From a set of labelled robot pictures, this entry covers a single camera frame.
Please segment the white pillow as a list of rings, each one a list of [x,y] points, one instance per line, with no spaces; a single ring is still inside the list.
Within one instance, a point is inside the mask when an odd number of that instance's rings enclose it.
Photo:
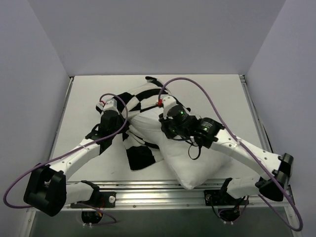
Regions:
[[[159,147],[164,161],[184,188],[190,190],[203,184],[230,164],[230,157],[206,148],[201,150],[198,159],[191,159],[190,156],[198,155],[198,148],[190,148],[184,141],[168,139],[158,120],[161,113],[162,108],[153,108],[134,116],[129,122],[145,141]]]

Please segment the black white checkered pillowcase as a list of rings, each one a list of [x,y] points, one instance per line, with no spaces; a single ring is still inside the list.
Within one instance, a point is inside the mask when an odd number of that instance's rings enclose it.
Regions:
[[[158,100],[171,95],[171,92],[163,86],[159,79],[150,76],[146,76],[145,79],[145,84],[111,98],[117,101],[117,110],[124,118],[120,134],[132,171],[147,168],[164,160],[159,147],[145,141],[140,132],[136,131],[129,122],[131,118],[141,112],[159,108]],[[179,138],[181,137],[176,136],[172,140],[186,142]]]

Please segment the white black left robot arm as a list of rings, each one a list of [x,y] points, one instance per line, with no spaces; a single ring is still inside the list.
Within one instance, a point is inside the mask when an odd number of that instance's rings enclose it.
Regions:
[[[25,203],[53,217],[67,204],[80,203],[97,207],[101,203],[98,185],[82,180],[68,184],[68,179],[93,158],[112,145],[120,133],[123,116],[117,110],[102,113],[100,123],[73,150],[59,160],[31,172],[23,197]]]

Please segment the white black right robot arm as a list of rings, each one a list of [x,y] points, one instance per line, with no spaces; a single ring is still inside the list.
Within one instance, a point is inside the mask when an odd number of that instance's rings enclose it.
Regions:
[[[221,123],[211,118],[196,118],[180,104],[164,106],[159,121],[167,138],[180,136],[198,148],[205,147],[223,153],[259,174],[258,180],[246,177],[226,179],[219,192],[223,203],[229,204],[235,199],[252,195],[283,201],[292,175],[292,155],[274,154],[243,139],[234,138]]]

